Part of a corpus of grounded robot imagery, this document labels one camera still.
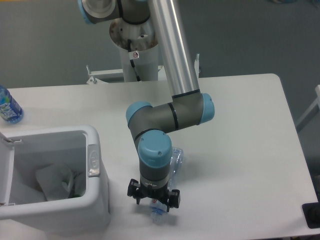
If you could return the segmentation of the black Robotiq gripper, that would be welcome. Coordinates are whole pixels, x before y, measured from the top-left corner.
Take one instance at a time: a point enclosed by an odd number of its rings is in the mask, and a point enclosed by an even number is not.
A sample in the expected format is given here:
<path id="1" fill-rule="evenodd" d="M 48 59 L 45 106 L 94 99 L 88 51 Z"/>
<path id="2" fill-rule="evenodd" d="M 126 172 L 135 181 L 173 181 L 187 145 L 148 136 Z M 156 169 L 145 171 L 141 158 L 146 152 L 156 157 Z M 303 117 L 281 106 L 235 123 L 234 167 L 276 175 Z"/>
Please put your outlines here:
<path id="1" fill-rule="evenodd" d="M 139 205 L 141 199 L 144 198 L 159 200 L 161 203 L 165 203 L 166 212 L 169 212 L 171 208 L 178 209 L 181 201 L 179 189 L 168 190 L 168 184 L 155 189 L 143 184 L 140 185 L 139 182 L 133 178 L 129 182 L 127 196 L 134 198 L 137 205 Z"/>

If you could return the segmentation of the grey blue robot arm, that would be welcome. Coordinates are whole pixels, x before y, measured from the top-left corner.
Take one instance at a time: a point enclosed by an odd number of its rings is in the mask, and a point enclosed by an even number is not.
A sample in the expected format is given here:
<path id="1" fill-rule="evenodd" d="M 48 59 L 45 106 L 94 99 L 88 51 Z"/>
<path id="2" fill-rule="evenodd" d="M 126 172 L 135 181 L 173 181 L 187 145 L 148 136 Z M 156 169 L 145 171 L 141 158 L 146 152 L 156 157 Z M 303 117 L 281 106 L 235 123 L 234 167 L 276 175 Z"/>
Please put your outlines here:
<path id="1" fill-rule="evenodd" d="M 173 144 L 170 133 L 213 119 L 212 98 L 200 90 L 177 0 L 80 0 L 88 24 L 110 22 L 109 35 L 122 55 L 126 81 L 149 84 L 157 76 L 161 52 L 168 93 L 163 101 L 137 99 L 126 110 L 127 127 L 139 161 L 139 178 L 127 195 L 178 208 L 180 191 L 170 185 Z"/>

